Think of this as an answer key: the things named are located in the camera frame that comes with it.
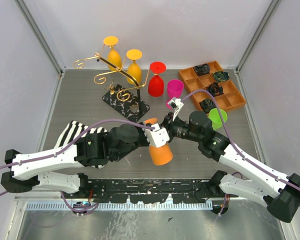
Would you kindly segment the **pink plastic wine glass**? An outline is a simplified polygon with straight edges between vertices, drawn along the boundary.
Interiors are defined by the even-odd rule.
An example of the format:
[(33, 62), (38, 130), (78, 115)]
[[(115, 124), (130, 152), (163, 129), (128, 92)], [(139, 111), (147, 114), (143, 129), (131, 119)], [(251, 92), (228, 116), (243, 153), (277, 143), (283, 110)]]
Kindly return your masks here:
[(167, 83), (168, 100), (166, 101), (166, 107), (168, 109), (171, 109), (171, 107), (168, 105), (168, 102), (174, 97), (179, 98), (183, 92), (183, 89), (184, 84), (179, 79), (172, 79)]

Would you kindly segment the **gold wine glass rack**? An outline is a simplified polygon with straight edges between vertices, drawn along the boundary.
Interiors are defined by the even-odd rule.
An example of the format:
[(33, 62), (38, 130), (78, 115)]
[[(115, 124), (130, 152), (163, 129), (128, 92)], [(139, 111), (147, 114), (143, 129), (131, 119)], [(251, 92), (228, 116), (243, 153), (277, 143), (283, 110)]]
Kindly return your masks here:
[(140, 83), (137, 83), (135, 78), (127, 73), (127, 69), (132, 61), (125, 55), (124, 59), (121, 59), (122, 67), (119, 68), (107, 61), (107, 57), (103, 57), (101, 52), (95, 52), (92, 57), (76, 60), (73, 63), (73, 67), (82, 69), (85, 66), (85, 61), (92, 59), (105, 63), (109, 68), (109, 71), (99, 73), (94, 77), (93, 81), (95, 84), (105, 84), (107, 77), (111, 74), (121, 74), (126, 78), (131, 86), (124, 88), (120, 84), (111, 83), (107, 88), (108, 92), (102, 97), (102, 100), (129, 121), (138, 122), (150, 110), (150, 106), (141, 99), (140, 89), (145, 87), (147, 82), (141, 80)]

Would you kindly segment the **yellow plastic wine glass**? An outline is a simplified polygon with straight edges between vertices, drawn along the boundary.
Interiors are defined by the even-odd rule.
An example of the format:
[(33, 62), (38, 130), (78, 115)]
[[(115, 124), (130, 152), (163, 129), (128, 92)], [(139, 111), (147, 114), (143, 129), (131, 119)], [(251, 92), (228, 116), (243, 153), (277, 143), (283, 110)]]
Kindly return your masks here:
[(107, 61), (116, 67), (122, 67), (122, 59), (120, 54), (115, 50), (115, 45), (119, 42), (119, 39), (116, 36), (107, 36), (103, 40), (103, 44), (110, 48), (110, 51), (107, 56)]

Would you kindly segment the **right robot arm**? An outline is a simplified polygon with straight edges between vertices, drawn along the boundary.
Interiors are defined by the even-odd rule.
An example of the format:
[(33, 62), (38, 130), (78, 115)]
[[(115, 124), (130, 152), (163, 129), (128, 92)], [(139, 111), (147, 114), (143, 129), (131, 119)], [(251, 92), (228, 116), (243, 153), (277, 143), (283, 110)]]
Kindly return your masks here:
[(194, 111), (188, 121), (172, 112), (161, 126), (170, 139), (180, 138), (198, 143), (198, 150), (207, 158), (233, 168), (247, 177), (237, 179), (217, 171), (209, 180), (209, 191), (215, 197), (236, 195), (256, 202), (278, 220), (290, 223), (300, 208), (300, 176), (279, 172), (251, 157), (223, 134), (213, 130), (212, 121), (202, 111)]

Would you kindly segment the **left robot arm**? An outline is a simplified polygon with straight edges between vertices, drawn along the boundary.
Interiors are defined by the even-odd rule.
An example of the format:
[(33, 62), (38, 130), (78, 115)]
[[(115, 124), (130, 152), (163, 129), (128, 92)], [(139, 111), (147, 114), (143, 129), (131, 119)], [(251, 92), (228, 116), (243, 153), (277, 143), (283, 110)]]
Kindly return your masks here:
[(6, 167), (0, 184), (8, 193), (26, 193), (42, 188), (75, 194), (85, 198), (90, 193), (88, 178), (82, 173), (57, 173), (67, 168), (101, 168), (118, 162), (139, 147), (149, 146), (151, 126), (125, 121), (110, 131), (103, 127), (69, 123), (58, 147), (35, 153), (14, 149), (5, 153)]

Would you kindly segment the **red plastic wine glass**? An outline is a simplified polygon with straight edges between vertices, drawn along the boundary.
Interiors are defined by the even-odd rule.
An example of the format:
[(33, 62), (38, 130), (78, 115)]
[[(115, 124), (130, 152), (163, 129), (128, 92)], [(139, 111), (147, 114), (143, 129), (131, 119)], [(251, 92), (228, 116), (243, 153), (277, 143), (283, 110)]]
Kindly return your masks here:
[(164, 81), (160, 74), (166, 71), (166, 65), (161, 61), (152, 62), (149, 66), (153, 77), (148, 83), (148, 94), (152, 97), (160, 97), (164, 93)]

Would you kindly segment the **orange plastic wine glass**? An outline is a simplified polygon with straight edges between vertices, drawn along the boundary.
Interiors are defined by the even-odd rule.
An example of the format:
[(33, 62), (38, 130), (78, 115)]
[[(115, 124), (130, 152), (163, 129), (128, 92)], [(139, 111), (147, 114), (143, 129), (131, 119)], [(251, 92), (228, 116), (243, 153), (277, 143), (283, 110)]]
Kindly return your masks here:
[[(157, 118), (150, 118), (143, 122), (145, 126), (151, 127), (154, 124), (158, 124)], [(156, 148), (154, 146), (149, 146), (149, 154), (152, 162), (156, 166), (162, 166), (168, 164), (173, 159), (173, 153), (167, 142), (164, 146)]]

